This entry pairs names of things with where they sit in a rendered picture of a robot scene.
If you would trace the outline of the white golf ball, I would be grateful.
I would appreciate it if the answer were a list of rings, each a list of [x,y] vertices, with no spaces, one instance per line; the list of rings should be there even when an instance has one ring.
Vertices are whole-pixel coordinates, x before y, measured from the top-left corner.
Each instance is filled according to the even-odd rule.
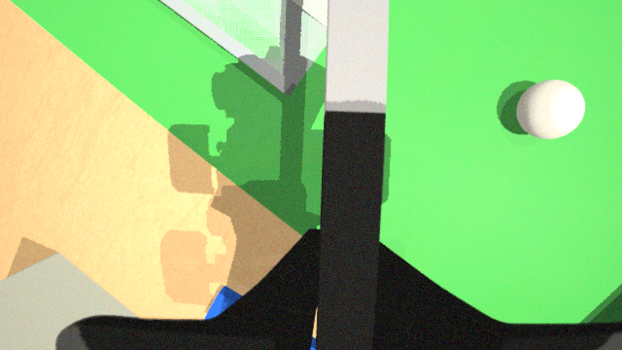
[[[566,136],[582,122],[585,101],[578,88],[563,80],[545,80],[529,87],[517,104],[522,128],[539,139]]]

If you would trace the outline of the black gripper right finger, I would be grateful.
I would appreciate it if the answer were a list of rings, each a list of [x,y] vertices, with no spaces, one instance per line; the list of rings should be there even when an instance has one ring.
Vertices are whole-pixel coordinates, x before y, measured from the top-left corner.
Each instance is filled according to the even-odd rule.
[[[622,322],[508,324],[379,241],[372,350],[622,350]]]

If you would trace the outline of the green mat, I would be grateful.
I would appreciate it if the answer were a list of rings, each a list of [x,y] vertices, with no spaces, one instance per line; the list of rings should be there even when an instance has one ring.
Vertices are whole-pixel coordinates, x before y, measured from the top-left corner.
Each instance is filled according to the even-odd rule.
[[[160,0],[10,0],[289,227],[320,229],[327,45],[290,96]],[[622,0],[389,0],[380,242],[506,323],[622,293]],[[517,120],[563,80],[566,136]]]

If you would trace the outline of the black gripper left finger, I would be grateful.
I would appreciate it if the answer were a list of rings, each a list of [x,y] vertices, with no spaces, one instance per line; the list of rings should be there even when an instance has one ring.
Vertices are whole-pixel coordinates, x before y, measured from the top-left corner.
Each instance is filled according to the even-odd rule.
[[[254,288],[208,319],[95,315],[62,330],[56,350],[311,350],[320,230],[310,228]]]

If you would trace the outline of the blue flat bar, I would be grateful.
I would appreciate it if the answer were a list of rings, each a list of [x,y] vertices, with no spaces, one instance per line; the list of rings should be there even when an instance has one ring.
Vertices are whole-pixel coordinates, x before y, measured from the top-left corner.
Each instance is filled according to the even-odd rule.
[[[205,319],[220,315],[221,312],[229,308],[241,297],[241,295],[224,285],[223,289],[218,293],[216,299],[214,300],[210,310],[205,315]],[[311,350],[316,350],[316,338],[314,336],[312,337]]]

